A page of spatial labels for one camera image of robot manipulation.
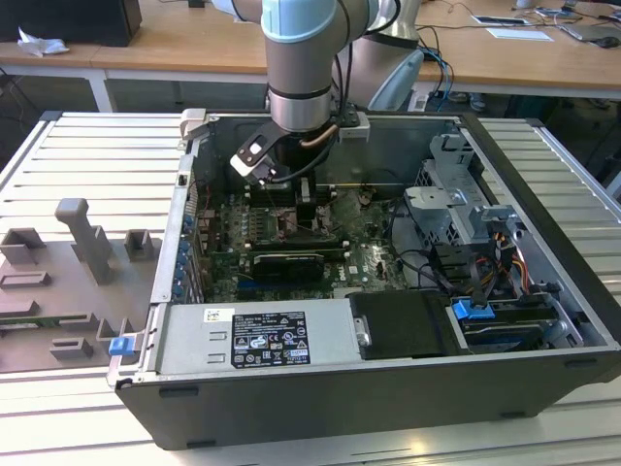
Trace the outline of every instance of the wooden desk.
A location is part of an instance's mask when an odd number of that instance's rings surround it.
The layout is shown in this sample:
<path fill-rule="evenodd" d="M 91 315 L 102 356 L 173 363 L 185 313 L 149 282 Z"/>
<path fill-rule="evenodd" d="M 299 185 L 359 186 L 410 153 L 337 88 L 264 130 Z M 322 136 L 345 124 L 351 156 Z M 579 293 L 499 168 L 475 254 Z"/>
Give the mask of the wooden desk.
<path fill-rule="evenodd" d="M 202 73 L 267 73 L 260 26 L 187 2 L 141 0 L 143 23 L 131 46 L 102 47 L 91 58 L 96 68 Z"/>
<path fill-rule="evenodd" d="M 517 14 L 511 10 L 515 3 L 512 0 L 464 0 L 463 3 L 476 15 L 514 17 Z M 562 2 L 546 0 L 539 4 L 559 8 Z M 425 3 L 420 8 L 417 23 L 453 27 L 477 25 L 462 5 L 455 5 L 452 13 L 449 9 L 442 1 Z M 595 4 L 578 4 L 577 9 L 591 16 L 607 15 L 612 11 L 607 5 Z M 539 16 L 530 17 L 535 22 Z M 600 21 L 584 18 L 579 23 L 595 22 Z M 554 27 L 539 30 L 554 42 L 496 39 L 484 28 L 437 29 L 442 54 L 455 70 L 454 89 L 621 98 L 621 48 L 605 50 L 580 43 Z M 432 31 L 421 31 L 421 35 L 429 47 L 435 46 Z M 423 83 L 437 80 L 437 72 L 435 63 L 425 63 L 420 80 Z"/>
<path fill-rule="evenodd" d="M 513 17 L 513 0 L 464 0 L 476 14 Z M 561 0 L 543 0 L 560 6 Z M 579 4 L 590 15 L 604 5 Z M 477 25 L 461 5 L 440 0 L 421 6 L 419 24 Z M 266 61 L 259 26 L 236 23 L 212 5 L 189 9 L 185 2 L 141 0 L 143 23 L 128 48 L 72 45 L 58 56 L 38 58 L 15 44 L 0 44 L 0 66 L 16 75 L 69 76 L 90 81 L 100 111 L 113 111 L 107 82 L 112 79 L 264 83 Z M 593 22 L 584 19 L 584 23 Z M 484 28 L 438 29 L 441 51 L 455 70 L 454 90 L 621 99 L 621 48 L 581 44 L 552 27 L 554 42 L 496 39 Z M 433 47 L 431 31 L 422 31 Z M 416 91 L 424 95 L 440 77 L 438 65 L 424 63 Z"/>

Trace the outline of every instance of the laptop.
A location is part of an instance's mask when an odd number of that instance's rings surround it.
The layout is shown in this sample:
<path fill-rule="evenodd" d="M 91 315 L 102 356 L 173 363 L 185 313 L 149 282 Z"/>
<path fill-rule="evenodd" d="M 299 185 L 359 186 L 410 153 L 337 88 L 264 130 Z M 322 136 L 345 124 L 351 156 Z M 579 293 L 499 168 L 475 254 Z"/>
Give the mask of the laptop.
<path fill-rule="evenodd" d="M 559 24 L 558 27 L 582 42 L 597 41 L 604 37 L 616 37 L 621 41 L 621 29 L 616 27 L 574 24 Z"/>

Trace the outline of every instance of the power supply label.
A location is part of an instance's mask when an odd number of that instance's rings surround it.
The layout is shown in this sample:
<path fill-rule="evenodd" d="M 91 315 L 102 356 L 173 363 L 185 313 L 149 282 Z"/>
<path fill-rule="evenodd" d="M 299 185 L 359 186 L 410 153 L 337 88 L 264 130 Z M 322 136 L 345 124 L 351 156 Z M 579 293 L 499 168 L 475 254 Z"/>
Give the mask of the power supply label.
<path fill-rule="evenodd" d="M 231 340 L 236 369 L 311 364 L 304 313 L 235 314 Z"/>

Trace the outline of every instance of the blue clip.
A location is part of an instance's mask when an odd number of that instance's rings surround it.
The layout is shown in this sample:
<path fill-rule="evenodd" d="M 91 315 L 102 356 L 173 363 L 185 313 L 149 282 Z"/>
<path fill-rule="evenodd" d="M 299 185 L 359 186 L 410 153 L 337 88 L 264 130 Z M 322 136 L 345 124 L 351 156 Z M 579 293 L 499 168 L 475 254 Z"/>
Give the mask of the blue clip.
<path fill-rule="evenodd" d="M 484 308 L 474 307 L 471 299 L 460 299 L 452 306 L 458 320 L 462 318 L 494 318 L 494 310 L 488 304 Z"/>
<path fill-rule="evenodd" d="M 110 356 L 133 356 L 136 337 L 115 337 L 110 341 L 108 354 Z"/>

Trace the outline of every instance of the copper pipe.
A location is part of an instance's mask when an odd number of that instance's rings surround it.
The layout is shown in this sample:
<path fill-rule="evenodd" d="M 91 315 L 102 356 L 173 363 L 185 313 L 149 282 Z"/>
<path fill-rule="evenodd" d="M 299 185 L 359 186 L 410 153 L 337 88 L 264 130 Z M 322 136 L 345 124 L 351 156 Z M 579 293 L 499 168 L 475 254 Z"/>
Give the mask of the copper pipe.
<path fill-rule="evenodd" d="M 339 126 L 337 126 L 336 124 L 333 124 L 316 138 L 310 141 L 301 141 L 300 147 L 302 149 L 312 149 L 316 146 L 319 146 L 321 143 L 326 141 L 330 136 L 332 136 L 337 131 L 339 131 Z"/>

